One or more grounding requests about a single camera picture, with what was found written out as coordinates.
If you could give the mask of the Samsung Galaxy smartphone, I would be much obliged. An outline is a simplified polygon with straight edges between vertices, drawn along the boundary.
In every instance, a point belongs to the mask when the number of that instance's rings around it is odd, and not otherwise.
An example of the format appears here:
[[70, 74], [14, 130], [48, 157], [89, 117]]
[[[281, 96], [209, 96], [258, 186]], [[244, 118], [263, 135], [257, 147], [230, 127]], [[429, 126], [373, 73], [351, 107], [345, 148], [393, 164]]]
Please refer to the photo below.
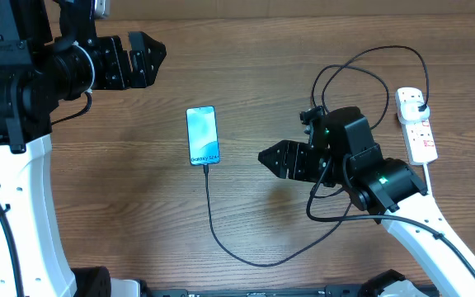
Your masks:
[[192, 166], [220, 162], [215, 108], [193, 107], [186, 110], [189, 159]]

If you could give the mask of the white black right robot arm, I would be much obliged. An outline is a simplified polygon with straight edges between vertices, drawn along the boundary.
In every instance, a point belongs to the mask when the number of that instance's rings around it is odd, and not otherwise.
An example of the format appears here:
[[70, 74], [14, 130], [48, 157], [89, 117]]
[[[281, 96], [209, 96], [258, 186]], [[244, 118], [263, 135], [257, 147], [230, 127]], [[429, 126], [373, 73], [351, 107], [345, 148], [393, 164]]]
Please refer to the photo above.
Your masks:
[[277, 177], [336, 185], [359, 210], [351, 221], [381, 224], [444, 296], [475, 296], [475, 256], [444, 218], [428, 186], [405, 162], [384, 158], [356, 106], [303, 111], [309, 141], [282, 140], [258, 160]]

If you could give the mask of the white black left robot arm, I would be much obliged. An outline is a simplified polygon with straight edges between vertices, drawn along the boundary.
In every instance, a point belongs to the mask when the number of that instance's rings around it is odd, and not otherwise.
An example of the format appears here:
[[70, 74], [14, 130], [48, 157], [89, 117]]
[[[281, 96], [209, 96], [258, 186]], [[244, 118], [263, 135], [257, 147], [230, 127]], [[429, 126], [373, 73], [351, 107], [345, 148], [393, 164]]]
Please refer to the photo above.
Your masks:
[[42, 1], [0, 0], [0, 296], [148, 296], [143, 280], [72, 268], [51, 188], [52, 112], [95, 90], [146, 88], [165, 45], [142, 31], [100, 37], [105, 1], [59, 3], [53, 37]]

